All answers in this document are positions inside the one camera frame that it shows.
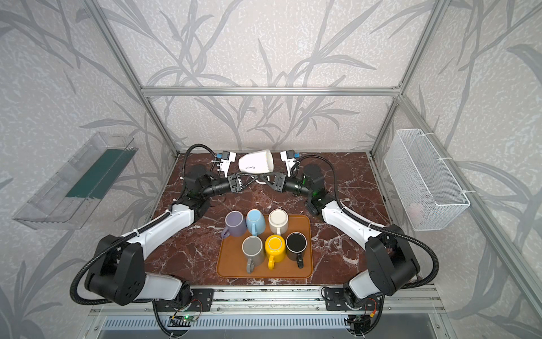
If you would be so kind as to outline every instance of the transparent container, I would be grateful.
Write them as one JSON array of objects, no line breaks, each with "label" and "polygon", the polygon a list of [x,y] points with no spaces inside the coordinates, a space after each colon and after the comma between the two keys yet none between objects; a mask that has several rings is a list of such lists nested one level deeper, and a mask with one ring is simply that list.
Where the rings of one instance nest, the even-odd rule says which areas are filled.
[{"label": "transparent container", "polygon": [[384,163],[414,230],[443,229],[470,206],[422,130],[397,130]]},{"label": "transparent container", "polygon": [[33,229],[80,229],[138,149],[133,137],[93,137],[13,219]]}]

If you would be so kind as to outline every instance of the white wire mesh basket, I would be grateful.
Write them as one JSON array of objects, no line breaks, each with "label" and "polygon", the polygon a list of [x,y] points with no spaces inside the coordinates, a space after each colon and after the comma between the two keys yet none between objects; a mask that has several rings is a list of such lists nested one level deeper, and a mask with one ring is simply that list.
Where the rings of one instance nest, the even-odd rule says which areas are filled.
[{"label": "white wire mesh basket", "polygon": [[470,206],[422,130],[397,130],[384,163],[414,230],[443,229]]}]

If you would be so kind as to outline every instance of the orange plastic tray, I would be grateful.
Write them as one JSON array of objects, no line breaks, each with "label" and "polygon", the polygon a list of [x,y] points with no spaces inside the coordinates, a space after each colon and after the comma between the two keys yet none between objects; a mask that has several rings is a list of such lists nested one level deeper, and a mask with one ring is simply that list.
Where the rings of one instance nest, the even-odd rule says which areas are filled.
[{"label": "orange plastic tray", "polygon": [[[258,237],[265,243],[267,237],[272,235],[269,228],[268,215],[266,218],[266,230]],[[312,245],[311,245],[311,222],[305,215],[292,214],[288,215],[288,231],[282,236],[284,239],[293,232],[300,232],[307,238],[307,249],[303,257],[304,266],[298,268],[295,261],[284,258],[283,261],[275,263],[275,269],[270,270],[267,267],[267,257],[263,264],[256,266],[252,273],[247,273],[247,260],[244,257],[241,248],[243,241],[251,236],[249,231],[246,231],[243,236],[229,236],[222,240],[220,246],[220,254],[218,255],[218,264],[216,265],[216,273],[223,278],[288,278],[288,279],[305,279],[312,275]]]}]

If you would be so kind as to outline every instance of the light blue mug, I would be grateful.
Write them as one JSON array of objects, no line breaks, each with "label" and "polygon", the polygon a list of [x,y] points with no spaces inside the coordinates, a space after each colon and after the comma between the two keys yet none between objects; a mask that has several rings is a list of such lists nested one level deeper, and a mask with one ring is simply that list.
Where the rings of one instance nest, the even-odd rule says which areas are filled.
[{"label": "light blue mug", "polygon": [[247,213],[247,228],[252,235],[257,236],[266,230],[266,218],[257,209],[251,209]]}]

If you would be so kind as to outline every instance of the gray floor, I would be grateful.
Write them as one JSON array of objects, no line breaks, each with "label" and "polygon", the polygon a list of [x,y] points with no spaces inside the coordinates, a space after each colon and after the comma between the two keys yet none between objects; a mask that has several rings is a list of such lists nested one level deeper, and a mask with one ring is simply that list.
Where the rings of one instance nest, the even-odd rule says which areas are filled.
[{"label": "gray floor", "polygon": [[[183,339],[351,339],[346,330],[194,330],[183,335]],[[377,327],[365,336],[370,338],[436,339],[427,314],[383,314]],[[156,331],[102,331],[99,339],[166,339]]]}]

